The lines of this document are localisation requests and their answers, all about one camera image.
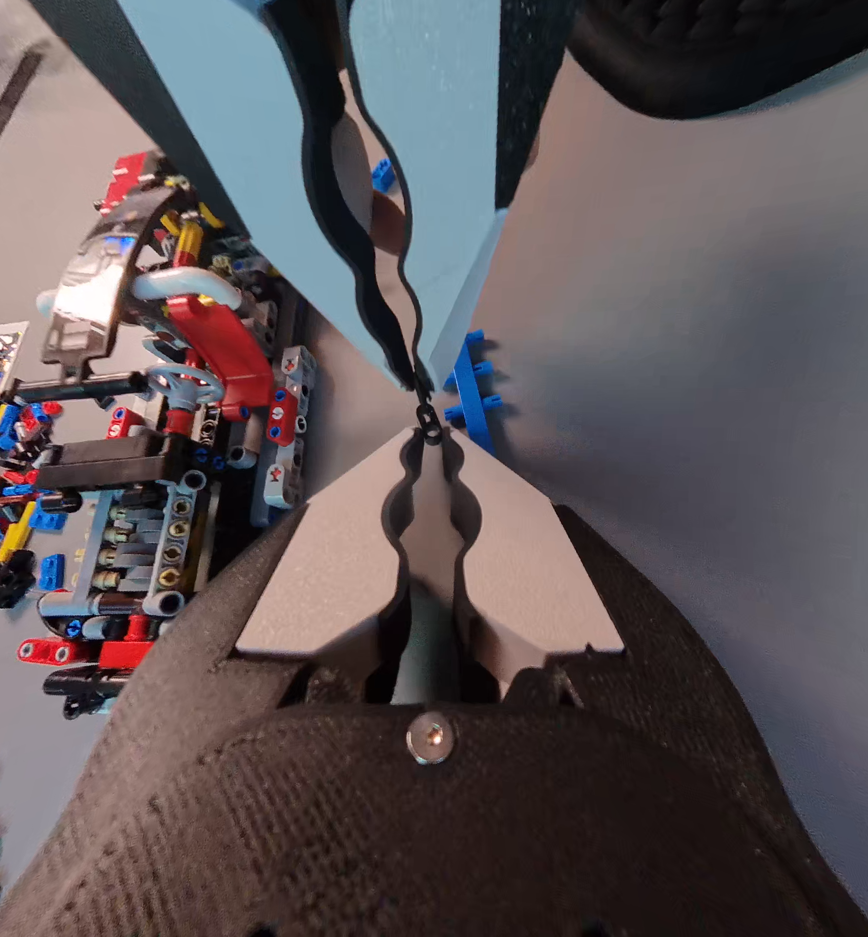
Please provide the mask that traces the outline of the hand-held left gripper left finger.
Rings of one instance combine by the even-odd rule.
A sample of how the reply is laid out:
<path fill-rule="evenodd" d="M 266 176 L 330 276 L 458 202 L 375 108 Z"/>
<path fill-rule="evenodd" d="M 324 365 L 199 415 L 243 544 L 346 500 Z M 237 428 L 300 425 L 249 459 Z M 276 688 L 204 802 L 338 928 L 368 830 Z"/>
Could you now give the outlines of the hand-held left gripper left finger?
<path fill-rule="evenodd" d="M 404 429 L 307 503 L 236 651 L 343 673 L 389 703 L 412 614 L 401 537 L 424 435 Z"/>

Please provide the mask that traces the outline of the black office chair seat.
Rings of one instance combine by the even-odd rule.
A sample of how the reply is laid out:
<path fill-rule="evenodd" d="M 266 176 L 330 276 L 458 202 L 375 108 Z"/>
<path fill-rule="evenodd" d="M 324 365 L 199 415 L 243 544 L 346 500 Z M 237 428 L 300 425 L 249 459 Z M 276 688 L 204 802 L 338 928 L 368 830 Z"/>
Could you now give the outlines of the black office chair seat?
<path fill-rule="evenodd" d="M 868 52 L 868 1 L 586 1 L 567 49 L 632 111 L 738 111 Z"/>

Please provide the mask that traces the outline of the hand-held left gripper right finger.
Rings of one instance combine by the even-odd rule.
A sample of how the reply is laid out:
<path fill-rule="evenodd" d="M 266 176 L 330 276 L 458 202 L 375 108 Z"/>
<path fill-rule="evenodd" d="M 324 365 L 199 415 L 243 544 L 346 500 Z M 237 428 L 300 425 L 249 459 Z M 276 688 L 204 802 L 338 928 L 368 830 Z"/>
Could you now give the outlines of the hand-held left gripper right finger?
<path fill-rule="evenodd" d="M 552 501 L 464 435 L 445 431 L 450 521 L 462 540 L 453 618 L 462 702 L 498 702 L 516 676 L 624 641 Z"/>

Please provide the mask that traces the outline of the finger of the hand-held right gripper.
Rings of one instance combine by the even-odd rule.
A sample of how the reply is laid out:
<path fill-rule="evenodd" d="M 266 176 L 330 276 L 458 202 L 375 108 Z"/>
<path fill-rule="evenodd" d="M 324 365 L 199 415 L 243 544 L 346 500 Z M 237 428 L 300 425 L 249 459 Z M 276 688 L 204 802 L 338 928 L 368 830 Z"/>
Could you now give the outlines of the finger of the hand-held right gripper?
<path fill-rule="evenodd" d="M 496 207 L 498 1 L 356 1 L 357 101 L 407 196 L 403 272 L 420 308 L 416 358 L 436 389 L 470 329 L 507 211 Z"/>
<path fill-rule="evenodd" d="M 332 155 L 344 98 L 291 4 L 121 2 L 124 16 L 217 174 L 250 239 L 370 363 L 408 392 L 415 370 L 381 295 L 374 247 L 349 211 Z"/>

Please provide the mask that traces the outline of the partly built lego car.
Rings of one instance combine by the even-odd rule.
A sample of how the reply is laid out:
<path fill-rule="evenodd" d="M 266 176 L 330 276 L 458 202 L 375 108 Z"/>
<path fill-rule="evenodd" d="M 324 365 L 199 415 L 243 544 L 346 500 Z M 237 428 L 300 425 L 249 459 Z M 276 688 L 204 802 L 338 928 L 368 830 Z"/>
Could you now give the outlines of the partly built lego car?
<path fill-rule="evenodd" d="M 12 392 L 43 411 L 92 401 L 100 439 L 37 454 L 35 519 L 91 510 L 74 573 L 39 564 L 45 665 L 65 720 L 107 713 L 211 579 L 303 499 L 317 364 L 309 306 L 157 150 L 115 162 L 99 219 L 37 306 L 50 381 Z"/>

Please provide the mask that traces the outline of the person's right hand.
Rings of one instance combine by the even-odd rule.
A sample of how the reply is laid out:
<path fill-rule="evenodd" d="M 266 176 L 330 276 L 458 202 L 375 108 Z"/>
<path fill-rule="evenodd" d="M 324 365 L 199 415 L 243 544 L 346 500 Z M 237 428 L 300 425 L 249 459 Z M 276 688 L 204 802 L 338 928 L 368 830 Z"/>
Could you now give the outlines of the person's right hand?
<path fill-rule="evenodd" d="M 373 186 L 367 145 L 348 105 L 333 128 L 331 148 L 335 178 L 351 214 L 377 249 L 399 256 L 406 242 L 404 211 Z"/>

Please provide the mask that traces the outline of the long blue lego beam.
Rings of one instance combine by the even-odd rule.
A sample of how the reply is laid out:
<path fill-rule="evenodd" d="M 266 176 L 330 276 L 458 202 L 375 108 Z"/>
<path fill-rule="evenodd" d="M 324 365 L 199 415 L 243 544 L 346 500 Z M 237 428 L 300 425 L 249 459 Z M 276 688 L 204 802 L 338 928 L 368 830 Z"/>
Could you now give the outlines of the long blue lego beam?
<path fill-rule="evenodd" d="M 453 368 L 453 369 L 456 368 L 457 371 L 458 371 L 458 373 L 456 374 L 456 386 L 454 387 L 454 389 L 453 389 L 452 391 L 447 391 L 447 392 L 454 392 L 454 393 L 456 394 L 456 396 L 457 396 L 457 403 L 459 402 L 460 398 L 463 397 L 463 396 L 468 396 L 468 395 L 475 396 L 475 395 L 479 395 L 480 397 L 486 397 L 487 395 L 491 395 L 491 394 L 499 394 L 499 393 L 485 393 L 485 392 L 481 389 L 481 386 L 480 386 L 480 382 L 481 382 L 481 381 L 483 381 L 483 380 L 485 380 L 485 379 L 487 379 L 487 378 L 492 378 L 493 375 L 494 375 L 494 373 L 493 373 L 492 375 L 490 375 L 490 376 L 488 376 L 488 377 L 486 377 L 486 378 L 482 378 L 482 379 L 480 379 L 480 380 L 478 380 L 478 381 L 477 381 L 477 380 L 474 380 L 472 377 L 467 377 L 467 378 L 464 380 L 464 378 L 463 378 L 463 377 L 461 376 L 461 374 L 459 373 L 458 362 L 461 362 L 464 366 L 466 366 L 466 368 L 469 368 L 471 364 L 475 364 L 475 363 L 479 363 L 479 362 L 482 362 L 482 361 L 484 361 L 484 360 L 487 360 L 487 359 L 485 359 L 485 358 L 480 358 L 480 359 L 478 359 L 478 360 L 475 360 L 475 356 L 474 356 L 474 351 L 477 350 L 477 349 L 482 349 L 482 345 L 484 344 L 484 341 L 483 341 L 481 344 L 478 344 L 478 345 L 467 346 L 467 345 L 465 344 L 465 340 L 464 340 L 464 346 L 463 346 L 463 348 L 462 348 L 462 350 L 461 350 L 461 352 L 460 352 L 460 354 L 459 354 L 459 356 L 458 356 L 458 358 L 457 358 L 457 360 L 456 360 L 456 362 L 455 362 L 455 366 L 454 366 L 454 368 Z M 488 423 L 488 420 L 487 420 L 487 414 L 488 414 L 488 413 L 486 413 L 485 422 L 481 422 L 481 423 L 474 423 L 473 421 L 470 421 L 470 423 L 467 425 L 467 424 L 465 424 L 464 422 L 451 423 L 451 422 L 448 422 L 447 420 L 445 420 L 445 421 L 446 421 L 448 424 L 450 424 L 452 427 L 464 428 L 465 431 L 466 431 L 466 433 L 467 433 L 467 435 L 468 435 L 468 437 L 470 438 L 470 440 L 471 440 L 472 442 L 476 443 L 478 446 L 480 446 L 483 450 L 485 450 L 485 451 L 488 452 L 489 454 L 495 456 L 495 455 L 496 455 L 496 447 L 495 447 L 495 443 L 494 443 L 494 440 L 493 440 L 493 438 L 492 438 L 491 431 L 490 431 L 490 428 L 489 428 L 489 423 Z"/>

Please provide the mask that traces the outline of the pile of mixed lego pieces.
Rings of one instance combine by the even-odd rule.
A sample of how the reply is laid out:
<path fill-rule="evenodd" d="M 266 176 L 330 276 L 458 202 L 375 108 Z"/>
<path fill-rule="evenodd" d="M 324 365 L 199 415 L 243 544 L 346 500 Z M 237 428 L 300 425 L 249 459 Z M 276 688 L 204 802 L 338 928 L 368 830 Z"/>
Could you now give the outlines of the pile of mixed lego pieces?
<path fill-rule="evenodd" d="M 0 400 L 0 610 L 16 606 L 37 581 L 32 535 L 65 527 L 64 515 L 43 511 L 45 490 L 38 484 L 63 410 L 55 401 Z"/>

